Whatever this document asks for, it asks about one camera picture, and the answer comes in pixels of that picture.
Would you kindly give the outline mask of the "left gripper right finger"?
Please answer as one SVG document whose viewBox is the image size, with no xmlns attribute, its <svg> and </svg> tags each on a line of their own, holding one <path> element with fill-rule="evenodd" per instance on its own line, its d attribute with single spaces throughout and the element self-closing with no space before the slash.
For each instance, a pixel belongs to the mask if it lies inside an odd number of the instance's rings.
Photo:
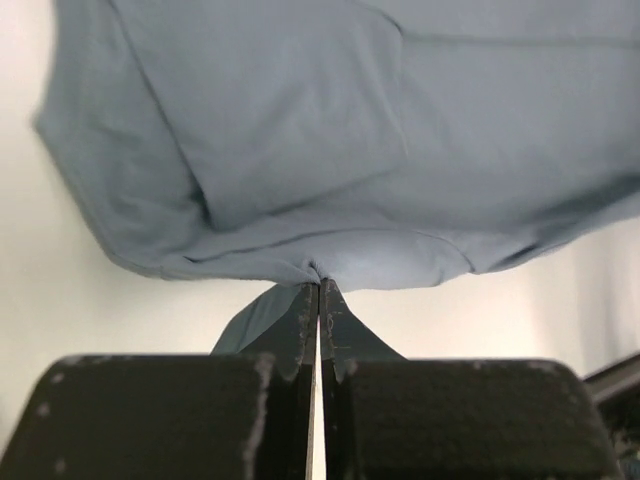
<svg viewBox="0 0 640 480">
<path fill-rule="evenodd" d="M 584 383 L 545 359 L 409 360 L 319 293 L 330 479 L 618 479 Z"/>
</svg>

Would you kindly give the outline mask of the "blue-grey t shirt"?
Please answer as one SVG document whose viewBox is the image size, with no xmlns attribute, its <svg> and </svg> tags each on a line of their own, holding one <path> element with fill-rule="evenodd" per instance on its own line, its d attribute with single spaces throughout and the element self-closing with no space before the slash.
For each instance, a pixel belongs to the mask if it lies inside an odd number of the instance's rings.
<svg viewBox="0 0 640 480">
<path fill-rule="evenodd" d="M 432 287 L 639 213 L 635 1 L 58 1 L 35 123 L 163 279 Z"/>
</svg>

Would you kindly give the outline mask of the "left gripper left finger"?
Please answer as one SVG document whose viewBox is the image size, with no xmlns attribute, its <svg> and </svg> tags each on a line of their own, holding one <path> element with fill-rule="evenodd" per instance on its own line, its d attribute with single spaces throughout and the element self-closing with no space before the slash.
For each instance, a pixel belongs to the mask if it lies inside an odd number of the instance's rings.
<svg viewBox="0 0 640 480">
<path fill-rule="evenodd" d="M 274 287 L 205 355 L 86 354 L 36 383 L 5 479 L 307 479 L 319 288 Z"/>
</svg>

